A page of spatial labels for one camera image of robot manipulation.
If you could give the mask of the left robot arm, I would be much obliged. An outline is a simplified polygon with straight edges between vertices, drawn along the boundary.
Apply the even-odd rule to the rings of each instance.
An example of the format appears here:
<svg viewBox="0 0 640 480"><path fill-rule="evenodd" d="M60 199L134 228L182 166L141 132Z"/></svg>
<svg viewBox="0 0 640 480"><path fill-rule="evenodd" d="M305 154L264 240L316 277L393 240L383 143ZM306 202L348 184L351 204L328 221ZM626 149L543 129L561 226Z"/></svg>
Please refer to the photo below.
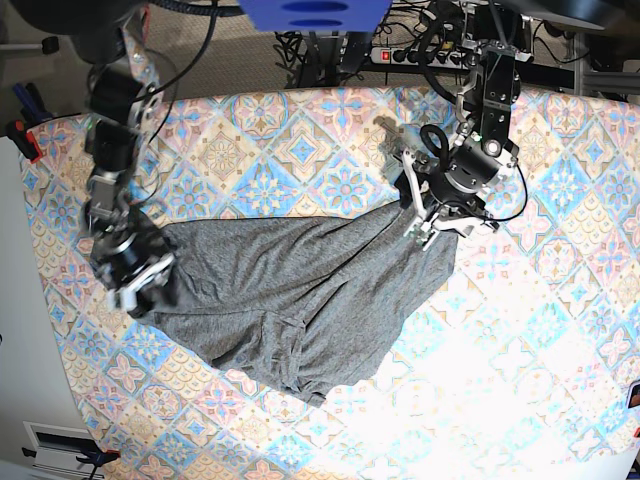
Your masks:
<svg viewBox="0 0 640 480"><path fill-rule="evenodd" d="M492 1L470 7L433 1L425 16L426 29L408 56L453 106L455 134L426 124L393 155L414 212L405 234L428 249L444 232L468 237L476 228L495 231L505 223L485 201L522 172L509 128L521 89L516 62L531 50L523 44L523 17Z"/></svg>

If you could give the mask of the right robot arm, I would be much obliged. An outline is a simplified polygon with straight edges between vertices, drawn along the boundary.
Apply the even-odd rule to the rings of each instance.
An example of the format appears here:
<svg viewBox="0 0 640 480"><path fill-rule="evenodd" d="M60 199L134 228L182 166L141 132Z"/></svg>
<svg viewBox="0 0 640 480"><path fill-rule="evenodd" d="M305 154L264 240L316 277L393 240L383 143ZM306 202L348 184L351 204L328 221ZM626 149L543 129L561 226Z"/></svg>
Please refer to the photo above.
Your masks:
<svg viewBox="0 0 640 480"><path fill-rule="evenodd" d="M97 26L72 38L92 65L85 151L93 168L81 234L93 242L89 264L107 290L108 306L141 318L165 296L175 263L160 229L130 190L161 97L159 79L155 72L141 73L134 60L142 44L140 2L105 1L96 15Z"/></svg>

